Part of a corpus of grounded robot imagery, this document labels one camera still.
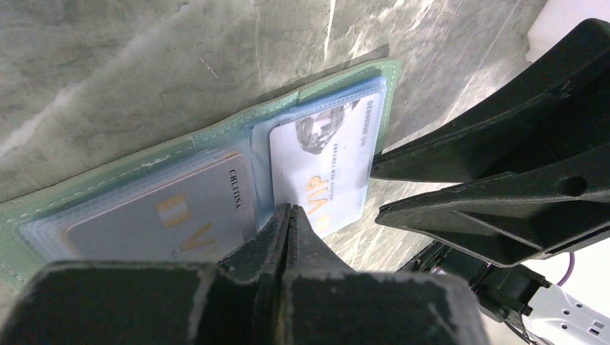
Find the green card holder wallet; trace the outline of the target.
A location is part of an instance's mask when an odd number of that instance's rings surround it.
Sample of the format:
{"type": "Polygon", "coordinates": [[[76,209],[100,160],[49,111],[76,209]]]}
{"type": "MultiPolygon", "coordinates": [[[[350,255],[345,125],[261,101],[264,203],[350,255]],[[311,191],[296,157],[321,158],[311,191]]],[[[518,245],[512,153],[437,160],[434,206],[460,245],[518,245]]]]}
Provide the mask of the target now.
{"type": "Polygon", "coordinates": [[[389,58],[341,69],[275,99],[241,110],[203,129],[1,203],[1,281],[18,290],[44,265],[42,255],[17,233],[18,226],[221,145],[235,137],[240,130],[270,120],[281,111],[328,96],[368,78],[385,78],[388,97],[393,98],[400,76],[401,62],[389,58]]]}

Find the silver vip credit card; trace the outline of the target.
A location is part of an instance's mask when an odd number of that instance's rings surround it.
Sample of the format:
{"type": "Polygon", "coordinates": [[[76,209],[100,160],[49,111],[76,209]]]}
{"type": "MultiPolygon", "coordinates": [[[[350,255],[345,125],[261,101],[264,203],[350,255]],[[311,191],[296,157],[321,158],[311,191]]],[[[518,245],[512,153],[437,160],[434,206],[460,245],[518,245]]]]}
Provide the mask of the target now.
{"type": "Polygon", "coordinates": [[[80,258],[217,260],[257,233],[248,160],[228,157],[68,227],[80,258]]]}

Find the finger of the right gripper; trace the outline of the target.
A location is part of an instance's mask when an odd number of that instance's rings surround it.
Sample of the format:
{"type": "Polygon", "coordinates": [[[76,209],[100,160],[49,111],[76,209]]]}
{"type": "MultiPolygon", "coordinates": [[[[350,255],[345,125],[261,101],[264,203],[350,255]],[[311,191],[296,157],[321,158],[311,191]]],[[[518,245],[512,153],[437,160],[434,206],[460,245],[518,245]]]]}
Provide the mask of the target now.
{"type": "Polygon", "coordinates": [[[609,237],[609,146],[386,204],[376,222],[499,267],[582,249],[609,237]]]}
{"type": "Polygon", "coordinates": [[[609,138],[609,23],[586,19],[505,86],[374,159],[382,180],[466,183],[564,160],[609,138]]]}

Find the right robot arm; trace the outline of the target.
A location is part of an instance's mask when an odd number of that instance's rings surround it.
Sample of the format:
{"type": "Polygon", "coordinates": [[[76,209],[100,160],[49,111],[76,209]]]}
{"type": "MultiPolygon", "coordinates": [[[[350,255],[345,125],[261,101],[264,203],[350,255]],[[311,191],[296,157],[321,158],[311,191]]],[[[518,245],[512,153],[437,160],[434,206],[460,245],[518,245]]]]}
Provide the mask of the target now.
{"type": "Polygon", "coordinates": [[[526,267],[609,238],[609,23],[585,19],[515,79],[374,159],[375,179],[445,188],[380,207],[429,236],[407,272],[467,281],[527,344],[607,344],[609,317],[526,267]]]}

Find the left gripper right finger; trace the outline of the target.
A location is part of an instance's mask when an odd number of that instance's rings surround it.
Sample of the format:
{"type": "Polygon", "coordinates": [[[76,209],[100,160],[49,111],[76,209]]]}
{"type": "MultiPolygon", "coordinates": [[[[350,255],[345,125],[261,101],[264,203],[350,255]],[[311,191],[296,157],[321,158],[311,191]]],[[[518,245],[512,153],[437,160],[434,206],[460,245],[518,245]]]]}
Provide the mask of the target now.
{"type": "Polygon", "coordinates": [[[477,300],[461,279],[356,272],[292,206],[276,344],[475,344],[477,300]]]}

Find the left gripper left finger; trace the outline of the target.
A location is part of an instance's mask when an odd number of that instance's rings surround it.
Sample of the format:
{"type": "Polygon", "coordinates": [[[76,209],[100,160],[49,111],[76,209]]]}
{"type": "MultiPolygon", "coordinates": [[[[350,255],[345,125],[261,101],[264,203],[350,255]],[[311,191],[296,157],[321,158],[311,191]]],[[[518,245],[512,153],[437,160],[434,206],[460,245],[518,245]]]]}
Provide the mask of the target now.
{"type": "Polygon", "coordinates": [[[272,344],[290,207],[213,262],[56,262],[23,290],[3,344],[272,344]]]}

